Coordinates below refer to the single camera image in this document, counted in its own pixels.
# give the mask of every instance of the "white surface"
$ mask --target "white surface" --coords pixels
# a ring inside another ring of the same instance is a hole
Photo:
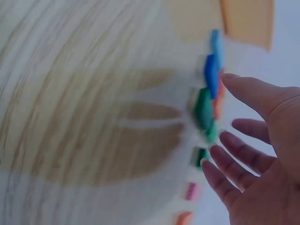
[[[271,52],[266,53],[252,46],[226,41],[226,71],[241,76],[253,76],[278,86],[300,86],[299,15],[299,0],[277,0],[274,42]],[[230,122],[235,118],[260,119],[260,116],[228,94],[220,127],[238,134],[257,149],[274,155],[271,146],[234,131]],[[225,206],[208,185],[205,187],[203,199],[195,213],[194,224],[229,224]]]

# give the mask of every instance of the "wood grain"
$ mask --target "wood grain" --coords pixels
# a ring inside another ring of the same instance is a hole
[[[163,0],[0,1],[2,225],[170,223],[201,51],[178,40]]]

